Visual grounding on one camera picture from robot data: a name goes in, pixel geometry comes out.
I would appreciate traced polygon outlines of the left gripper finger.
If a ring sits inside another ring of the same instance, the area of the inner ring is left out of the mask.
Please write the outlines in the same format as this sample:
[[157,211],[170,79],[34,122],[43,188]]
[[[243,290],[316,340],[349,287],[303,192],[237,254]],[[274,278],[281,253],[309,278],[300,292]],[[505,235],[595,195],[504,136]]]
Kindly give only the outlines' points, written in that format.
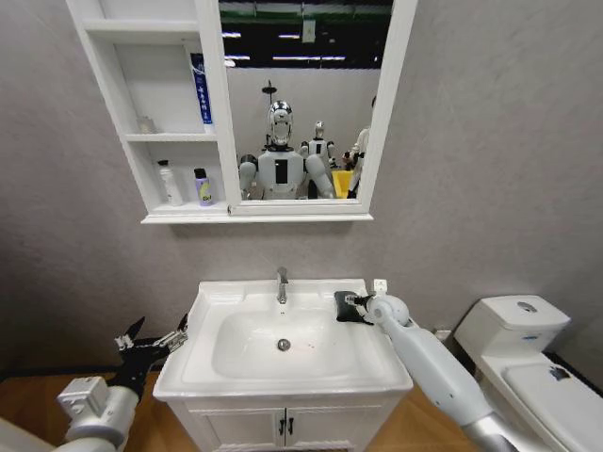
[[188,314],[184,314],[175,331],[171,331],[156,341],[158,347],[166,348],[168,351],[175,351],[181,347],[186,340],[188,328]]
[[122,335],[119,335],[114,339],[118,350],[126,350],[134,346],[134,340],[139,334],[144,322],[145,316],[142,316],[140,319],[131,324]]

